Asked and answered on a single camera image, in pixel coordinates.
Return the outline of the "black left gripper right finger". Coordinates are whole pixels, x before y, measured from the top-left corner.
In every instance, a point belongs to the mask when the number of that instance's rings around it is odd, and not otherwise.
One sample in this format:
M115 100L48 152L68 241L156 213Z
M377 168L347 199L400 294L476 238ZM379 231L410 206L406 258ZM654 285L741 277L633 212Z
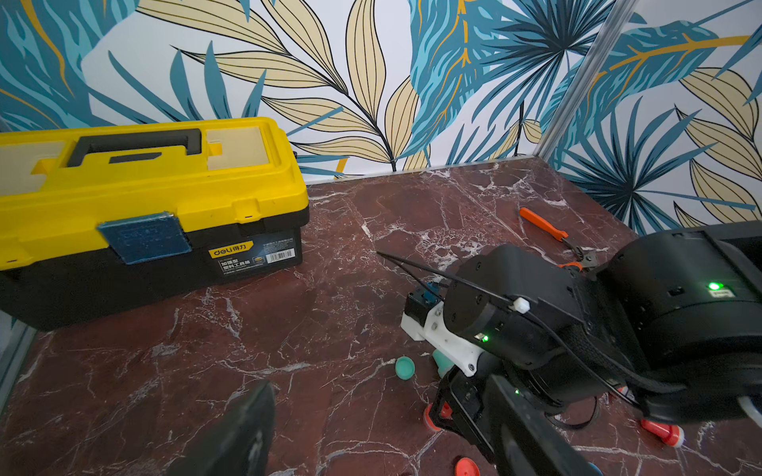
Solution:
M485 409L500 475L595 474L593 466L517 395L505 378L488 379Z

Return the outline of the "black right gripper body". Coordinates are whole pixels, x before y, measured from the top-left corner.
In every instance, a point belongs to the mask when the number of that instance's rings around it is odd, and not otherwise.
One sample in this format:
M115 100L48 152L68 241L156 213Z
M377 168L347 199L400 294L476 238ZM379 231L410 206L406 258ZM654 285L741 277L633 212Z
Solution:
M502 362L479 362L472 377L452 366L440 380L437 392L437 428L461 436L487 461L495 460L485 407L486 384L492 375L505 375Z

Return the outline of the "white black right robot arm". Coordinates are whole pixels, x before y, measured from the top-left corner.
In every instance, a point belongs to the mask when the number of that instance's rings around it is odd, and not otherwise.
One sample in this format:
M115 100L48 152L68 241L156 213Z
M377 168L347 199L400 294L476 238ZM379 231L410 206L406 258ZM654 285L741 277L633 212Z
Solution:
M587 272L503 245L460 266L443 314L481 354L432 419L487 458L491 377L547 417L605 392L660 424L761 412L759 222L647 235Z

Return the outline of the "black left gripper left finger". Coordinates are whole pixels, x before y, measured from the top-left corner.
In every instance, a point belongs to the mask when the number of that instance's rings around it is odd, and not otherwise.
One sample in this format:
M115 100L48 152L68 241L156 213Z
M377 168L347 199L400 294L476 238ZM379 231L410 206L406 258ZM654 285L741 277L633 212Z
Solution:
M239 399L208 434L174 461L169 475L264 475L275 434L276 399L260 382Z

